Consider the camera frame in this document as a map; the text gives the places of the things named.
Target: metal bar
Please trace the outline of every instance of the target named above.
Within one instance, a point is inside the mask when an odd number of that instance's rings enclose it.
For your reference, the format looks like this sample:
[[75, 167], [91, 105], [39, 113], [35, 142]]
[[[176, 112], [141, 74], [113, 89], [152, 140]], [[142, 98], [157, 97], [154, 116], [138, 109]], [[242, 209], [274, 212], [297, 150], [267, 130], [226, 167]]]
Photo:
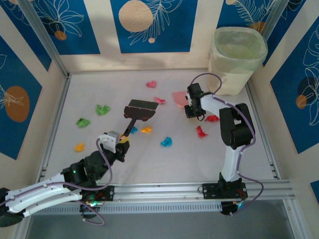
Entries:
[[35, 9], [33, 8], [32, 3], [29, 0], [16, 0], [16, 1], [22, 13], [25, 15], [26, 19], [28, 20], [30, 26], [32, 27], [33, 31], [35, 32], [40, 42], [42, 43], [46, 52], [49, 54], [51, 59], [55, 62], [55, 64], [57, 65], [61, 73], [67, 77], [68, 72], [60, 58], [59, 52], [56, 49], [49, 34], [47, 33], [45, 27], [43, 26], [42, 21], [37, 15]]
[[287, 216], [295, 238], [313, 239], [307, 227], [305, 218], [301, 215], [301, 209], [296, 200], [283, 200]]
[[[294, 199], [294, 192], [288, 180], [265, 180], [264, 192], [260, 200]], [[259, 192], [260, 185], [246, 181], [248, 200], [252, 200]], [[198, 202], [206, 201], [201, 193], [202, 183], [184, 184], [140, 184], [118, 185], [114, 188], [113, 202], [125, 203], [150, 203], [150, 202]]]
[[[220, 212], [220, 202], [196, 203], [148, 203], [148, 204], [104, 204], [98, 208], [100, 214], [137, 214], [137, 213], [181, 213], [181, 212]], [[79, 215], [79, 205], [63, 204], [43, 209], [34, 215]]]
[[71, 77], [68, 77], [66, 82], [65, 82], [65, 84], [64, 84], [64, 88], [63, 88], [63, 91], [62, 91], [62, 94], [61, 94], [59, 105], [58, 105], [58, 108], [57, 108], [57, 111], [56, 111], [56, 114], [55, 114], [55, 119], [54, 119], [54, 122], [53, 122], [53, 126], [52, 126], [52, 129], [51, 129], [51, 132], [50, 132], [49, 141], [48, 141], [48, 144], [47, 144], [46, 149], [45, 149], [44, 157], [43, 157], [42, 162], [41, 162], [40, 171], [38, 172], [38, 176], [37, 176], [37, 181], [36, 182], [40, 181], [41, 175], [42, 175], [42, 170], [48, 166], [49, 158], [50, 158], [50, 155], [51, 155], [51, 152], [52, 152], [52, 148], [53, 148], [56, 132], [58, 130], [58, 126], [59, 126], [59, 122], [60, 122], [60, 119], [61, 119], [62, 110], [63, 110], [63, 106], [64, 106], [64, 103], [65, 103], [66, 95], [67, 95], [67, 92], [68, 92], [68, 89], [69, 89], [69, 86], [70, 86], [70, 82], [71, 82]]
[[252, 84], [252, 80], [251, 79], [246, 84], [246, 91], [247, 91], [247, 95], [248, 95], [249, 101], [251, 103], [251, 107], [253, 109], [253, 113], [254, 113], [254, 116], [255, 116], [255, 119], [256, 119], [256, 122], [257, 122], [257, 126], [258, 126], [258, 129], [259, 129], [259, 133], [260, 133], [261, 139], [263, 141], [263, 145], [264, 145], [264, 149], [266, 151], [266, 155], [268, 157], [268, 161], [274, 167], [275, 174], [276, 174], [277, 178], [281, 179], [281, 175], [280, 175], [277, 163], [275, 161], [275, 157], [274, 157], [273, 151], [272, 151], [272, 149], [270, 147], [270, 143], [268, 141], [268, 138], [266, 136], [262, 121], [261, 121], [260, 116], [259, 116], [260, 113], [258, 112], [258, 107], [257, 107], [256, 101], [255, 101], [256, 94], [255, 94], [254, 86]]
[[279, 18], [281, 17], [281, 14], [285, 10], [285, 7], [287, 6], [289, 2], [289, 0], [274, 0], [274, 1], [276, 1], [274, 4], [274, 7], [271, 10], [265, 22], [265, 25], [260, 32], [260, 34], [266, 39], [266, 41], [268, 40], [271, 33], [273, 32]]
[[16, 226], [16, 230], [14, 230], [14, 232], [12, 233], [11, 239], [17, 239], [17, 238], [24, 239], [24, 238], [27, 238], [28, 228], [31, 228], [30, 225], [32, 225], [31, 219], [32, 219], [31, 217], [24, 218], [22, 220], [22, 222], [20, 222]]
[[[287, 183], [290, 184], [290, 181], [288, 179], [281, 179], [281, 180], [275, 180], [275, 179], [266, 179], [266, 180], [260, 180], [263, 184], [272, 183]], [[243, 181], [245, 184], [255, 184], [252, 181]], [[161, 187], [161, 186], [185, 186], [185, 185], [202, 185], [203, 183], [217, 183], [216, 181], [210, 181], [210, 182], [188, 182], [188, 183], [137, 183], [137, 184], [112, 184], [116, 187]]]

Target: plastic trash bin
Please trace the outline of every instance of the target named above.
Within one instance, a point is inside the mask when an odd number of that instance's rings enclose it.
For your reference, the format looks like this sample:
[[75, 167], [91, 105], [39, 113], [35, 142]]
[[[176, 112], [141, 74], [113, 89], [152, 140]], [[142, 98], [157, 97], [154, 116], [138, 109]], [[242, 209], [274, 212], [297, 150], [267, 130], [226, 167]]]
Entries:
[[[256, 30], [245, 27], [221, 27], [212, 38], [208, 72], [222, 79], [218, 95], [236, 95], [245, 86], [268, 53], [267, 43]], [[214, 92], [219, 81], [208, 76], [208, 88]]]

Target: orange circle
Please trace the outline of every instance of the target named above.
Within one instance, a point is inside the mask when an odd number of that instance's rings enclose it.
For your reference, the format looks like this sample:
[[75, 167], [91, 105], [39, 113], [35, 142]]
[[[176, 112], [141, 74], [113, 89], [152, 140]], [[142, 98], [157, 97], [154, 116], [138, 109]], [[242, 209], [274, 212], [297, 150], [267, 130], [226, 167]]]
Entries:
[[262, 21], [259, 21], [257, 23], [254, 23], [253, 25], [249, 26], [249, 28], [255, 29], [256, 31], [258, 31], [259, 33], [261, 32], [261, 30], [263, 29], [265, 23]]
[[307, 105], [307, 98], [304, 95], [299, 95], [296, 99], [296, 105], [302, 110]]
[[66, 34], [63, 31], [56, 31], [54, 36], [60, 41], [66, 40]]
[[11, 86], [6, 91], [7, 94], [10, 96], [15, 97], [16, 99], [22, 98], [19, 101], [21, 104], [17, 104], [15, 102], [8, 102], [5, 104], [5, 111], [7, 115], [15, 122], [23, 122], [26, 120], [30, 110], [30, 100], [28, 93], [25, 91], [24, 88], [20, 86]]

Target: white floor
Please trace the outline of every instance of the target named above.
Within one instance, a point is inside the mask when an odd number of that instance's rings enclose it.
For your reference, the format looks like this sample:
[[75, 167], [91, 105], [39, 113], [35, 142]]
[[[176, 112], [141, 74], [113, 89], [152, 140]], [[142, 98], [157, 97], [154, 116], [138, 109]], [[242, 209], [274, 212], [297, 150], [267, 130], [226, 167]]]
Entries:
[[[147, 122], [138, 121], [136, 127], [151, 126], [150, 134], [140, 131], [130, 135], [131, 147], [125, 163], [116, 161], [112, 167], [113, 184], [174, 183], [217, 181], [225, 157], [225, 145], [220, 136], [219, 123], [187, 119], [183, 109], [176, 106], [172, 92], [184, 91], [199, 70], [127, 71], [103, 74], [73, 75], [56, 134], [46, 178], [61, 172], [72, 163], [97, 150], [98, 135], [111, 130], [123, 133], [130, 119], [123, 116], [124, 107], [131, 99], [153, 101], [154, 97], [166, 100]], [[146, 82], [156, 80], [156, 88], [147, 88]], [[205, 91], [205, 76], [198, 80]], [[245, 89], [237, 96], [224, 96], [233, 103], [249, 106], [256, 129], [257, 143], [242, 158], [240, 171], [255, 179], [273, 179], [266, 152], [257, 128]], [[96, 104], [109, 105], [105, 116], [95, 113]], [[76, 122], [84, 117], [91, 121], [86, 128]], [[198, 138], [196, 127], [209, 134]], [[160, 145], [167, 136], [171, 147]], [[85, 143], [85, 151], [77, 153], [74, 146]], [[108, 174], [101, 183], [108, 181]]]

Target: metal frame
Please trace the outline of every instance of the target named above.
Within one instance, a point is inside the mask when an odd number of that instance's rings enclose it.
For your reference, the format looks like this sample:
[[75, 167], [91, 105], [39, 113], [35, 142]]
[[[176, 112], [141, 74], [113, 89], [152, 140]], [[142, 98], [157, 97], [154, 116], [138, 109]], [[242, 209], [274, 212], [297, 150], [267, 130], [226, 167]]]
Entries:
[[[48, 165], [49, 157], [51, 154], [51, 150], [53, 147], [55, 135], [58, 128], [58, 123], [62, 114], [63, 106], [65, 103], [65, 99], [67, 96], [67, 91], [70, 85], [71, 76], [65, 83], [63, 93], [60, 98], [58, 110], [56, 113], [55, 121], [51, 130], [51, 135], [49, 138], [49, 143], [46, 147], [45, 156], [43, 157], [41, 168], [38, 173], [37, 182], [44, 177], [46, 167]], [[251, 101], [251, 105], [253, 108], [253, 112], [257, 121], [257, 125], [260, 129], [260, 133], [262, 136], [262, 140], [269, 158], [270, 165], [274, 167], [276, 171], [276, 175], [280, 178], [280, 172], [277, 168], [276, 161], [274, 159], [273, 152], [270, 148], [269, 142], [267, 140], [267, 136], [263, 129], [263, 125], [261, 119], [259, 117], [259, 112], [257, 110], [258, 104], [256, 104], [254, 100], [254, 90], [251, 83], [246, 85], [247, 93], [249, 99]], [[294, 231], [294, 235], [296, 238], [302, 239], [311, 239], [308, 231], [307, 225], [305, 225], [303, 221], [303, 217], [301, 216], [300, 209], [295, 201], [295, 196], [293, 189], [289, 183], [289, 180], [261, 180], [265, 186], [265, 191], [259, 198], [259, 200], [283, 200], [284, 205], [286, 207], [286, 211], [289, 217], [289, 221], [291, 227]], [[146, 208], [142, 208], [142, 206], [176, 206], [177, 208], [181, 206], [178, 212], [186, 212], [187, 207], [182, 207], [183, 205], [213, 205], [216, 203], [220, 203], [218, 200], [204, 200], [203, 194], [201, 194], [198, 190], [200, 190], [201, 184], [207, 182], [196, 182], [196, 183], [165, 183], [165, 184], [131, 184], [131, 185], [114, 185], [115, 186], [115, 194], [113, 202], [107, 202], [100, 210], [102, 214], [109, 213], [150, 213], [153, 212], [155, 208], [150, 208], [150, 211]], [[246, 181], [246, 187], [248, 192], [248, 199], [252, 200], [255, 195], [257, 195], [260, 191], [260, 185]], [[134, 208], [134, 211], [129, 211], [128, 207]], [[65, 203], [62, 205], [57, 205], [55, 207], [51, 207], [50, 209], [42, 210], [37, 214], [46, 214], [46, 215], [56, 215], [58, 212], [61, 214], [70, 214], [74, 213], [74, 209], [79, 209], [79, 206], [75, 203]], [[203, 209], [193, 209], [193, 212], [200, 211], [211, 211], [211, 209], [203, 207]], [[170, 210], [157, 210], [157, 212], [176, 212]], [[27, 234], [27, 228], [32, 222], [32, 219], [27, 218], [21, 222], [13, 235], [13, 238], [25, 238]]]
[[261, 30], [260, 34], [268, 40], [271, 33], [273, 32], [281, 14], [283, 14], [283, 11], [285, 10], [285, 7], [287, 6], [289, 0], [275, 0], [276, 3], [274, 4], [273, 9], [271, 10], [265, 25], [263, 29]]
[[16, 0], [19, 8], [23, 12], [24, 16], [30, 23], [33, 31], [35, 32], [36, 36], [39, 38], [40, 42], [42, 43], [44, 49], [49, 54], [51, 59], [55, 62], [58, 69], [64, 76], [68, 76], [67, 69], [60, 58], [60, 54], [56, 49], [53, 41], [51, 40], [49, 34], [45, 30], [44, 25], [42, 24], [39, 16], [36, 14], [32, 4], [29, 0]]

